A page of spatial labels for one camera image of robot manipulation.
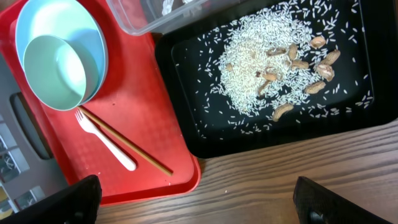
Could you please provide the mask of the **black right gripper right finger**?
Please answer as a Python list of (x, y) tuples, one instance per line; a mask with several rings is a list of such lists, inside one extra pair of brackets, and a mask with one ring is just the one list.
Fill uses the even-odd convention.
[(293, 201), (301, 224), (390, 224), (303, 176), (297, 179)]

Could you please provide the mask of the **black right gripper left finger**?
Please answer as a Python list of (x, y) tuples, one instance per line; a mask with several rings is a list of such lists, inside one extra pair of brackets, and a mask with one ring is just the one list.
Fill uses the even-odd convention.
[(1, 220), (1, 223), (95, 223), (101, 199), (100, 180), (96, 175), (89, 175), (79, 182)]

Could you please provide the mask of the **mint green bowl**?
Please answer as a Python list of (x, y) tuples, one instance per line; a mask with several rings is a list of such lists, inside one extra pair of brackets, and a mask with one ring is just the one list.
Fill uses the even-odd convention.
[(53, 35), (32, 39), (22, 65), (34, 95), (46, 106), (68, 111), (96, 90), (99, 73), (93, 56), (81, 44)]

